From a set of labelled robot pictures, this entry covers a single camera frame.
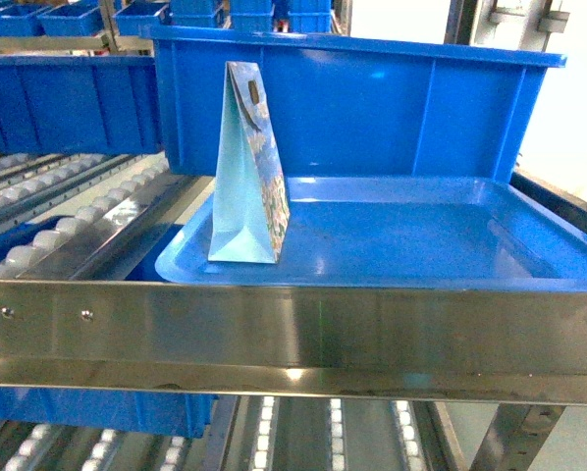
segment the light blue gift bag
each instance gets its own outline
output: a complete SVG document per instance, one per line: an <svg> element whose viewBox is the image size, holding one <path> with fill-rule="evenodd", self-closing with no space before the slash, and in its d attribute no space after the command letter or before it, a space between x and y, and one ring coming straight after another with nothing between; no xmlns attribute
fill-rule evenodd
<svg viewBox="0 0 587 471"><path fill-rule="evenodd" d="M226 64L210 261L276 263L290 216L258 65Z"/></svg>

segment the blue storage crate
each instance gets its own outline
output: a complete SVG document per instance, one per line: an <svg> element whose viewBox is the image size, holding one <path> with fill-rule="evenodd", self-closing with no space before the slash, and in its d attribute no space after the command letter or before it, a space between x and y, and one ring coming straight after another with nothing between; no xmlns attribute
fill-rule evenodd
<svg viewBox="0 0 587 471"><path fill-rule="evenodd" d="M271 32L274 30L274 18L267 15L231 15L233 29L238 32Z"/></svg>
<svg viewBox="0 0 587 471"><path fill-rule="evenodd" d="M290 13L290 32L331 32L331 14Z"/></svg>
<svg viewBox="0 0 587 471"><path fill-rule="evenodd" d="M171 0L171 7L178 15L215 15L222 0Z"/></svg>
<svg viewBox="0 0 587 471"><path fill-rule="evenodd" d="M214 15L179 15L172 13L172 23L176 26L221 27L225 19L224 9L222 8Z"/></svg>
<svg viewBox="0 0 587 471"><path fill-rule="evenodd" d="M289 0L273 0L274 20L286 20L290 14Z"/></svg>
<svg viewBox="0 0 587 471"><path fill-rule="evenodd" d="M290 13L331 13L331 0L289 0Z"/></svg>
<svg viewBox="0 0 587 471"><path fill-rule="evenodd" d="M40 36L43 33L38 15L51 7L12 5L0 10L0 36Z"/></svg>
<svg viewBox="0 0 587 471"><path fill-rule="evenodd" d="M230 0L231 15L254 14L266 15L272 13L272 0Z"/></svg>
<svg viewBox="0 0 587 471"><path fill-rule="evenodd" d="M166 25L170 21L169 4L134 2L115 14L119 33L123 36L138 36L146 25Z"/></svg>
<svg viewBox="0 0 587 471"><path fill-rule="evenodd" d="M93 36L104 28L99 7L63 5L38 16L48 36Z"/></svg>
<svg viewBox="0 0 587 471"><path fill-rule="evenodd" d="M156 153L155 74L150 57L0 56L0 151Z"/></svg>
<svg viewBox="0 0 587 471"><path fill-rule="evenodd" d="M200 438L212 394L1 388L0 419Z"/></svg>
<svg viewBox="0 0 587 471"><path fill-rule="evenodd" d="M165 152L174 172L191 175L215 175L226 61L259 64L288 176L500 182L511 177L547 68L565 63L556 54L331 34L156 27L148 37Z"/></svg>

